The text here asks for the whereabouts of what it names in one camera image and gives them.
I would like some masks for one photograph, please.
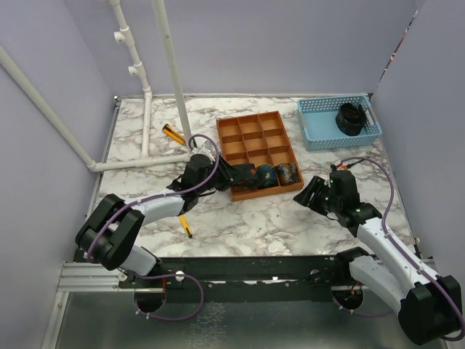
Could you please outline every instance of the brown object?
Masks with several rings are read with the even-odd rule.
[[[291,185],[299,181],[297,175],[297,165],[295,163],[286,162],[276,166],[276,174],[278,175],[281,185]]]
[[[266,189],[232,188],[233,201],[301,190],[302,174],[278,111],[217,120],[222,154],[230,165],[254,164],[258,167],[291,162],[297,166],[298,181]]]

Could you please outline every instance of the purple wall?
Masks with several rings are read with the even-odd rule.
[[[465,299],[463,0],[426,1],[373,107],[408,219],[425,255]]]
[[[111,5],[64,0],[111,91],[141,95]],[[184,92],[373,92],[415,0],[166,0]],[[122,0],[155,93],[171,79],[150,0]]]
[[[112,94],[61,0],[8,1],[0,42],[100,158]],[[0,68],[0,348],[40,348],[95,176]]]

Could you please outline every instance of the marble surface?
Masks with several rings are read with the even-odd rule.
[[[187,98],[186,106],[193,133],[201,133],[218,142],[216,119],[267,111],[279,111],[299,162],[305,185],[312,176],[326,178],[329,165],[349,156],[370,156],[386,164],[381,143],[371,147],[307,152],[296,118],[297,98]],[[142,99],[121,103],[108,161],[138,158],[142,141]],[[174,99],[154,99],[150,128],[150,155],[167,156],[186,152],[162,131],[169,123],[182,129]],[[139,169],[106,171],[99,198],[109,193],[124,198],[148,196],[165,188],[182,174],[183,163]],[[370,165],[352,168],[361,199],[383,212],[389,199],[389,184],[383,174]],[[232,202],[230,193],[216,193],[201,198],[186,214],[193,229],[188,239],[178,217],[146,225],[136,244],[159,257],[268,256],[335,254],[354,246],[363,246],[337,222],[292,201],[297,194],[285,193],[246,201]],[[413,249],[413,239],[400,202],[395,198],[388,216],[393,231]]]

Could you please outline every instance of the blue basket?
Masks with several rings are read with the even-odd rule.
[[[352,103],[355,107],[361,104],[366,113],[367,123],[358,136],[347,136],[336,125],[336,115],[344,103]],[[308,98],[298,100],[297,105],[300,130],[308,151],[370,145],[382,133],[370,101],[364,95]]]

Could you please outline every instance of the screw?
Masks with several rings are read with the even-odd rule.
[[[118,274],[118,280],[119,281],[126,281],[128,276],[125,273],[119,273]]]
[[[182,270],[178,270],[176,272],[176,275],[179,275],[179,276],[176,276],[176,281],[178,282],[181,282],[182,280],[184,280],[184,272]]]

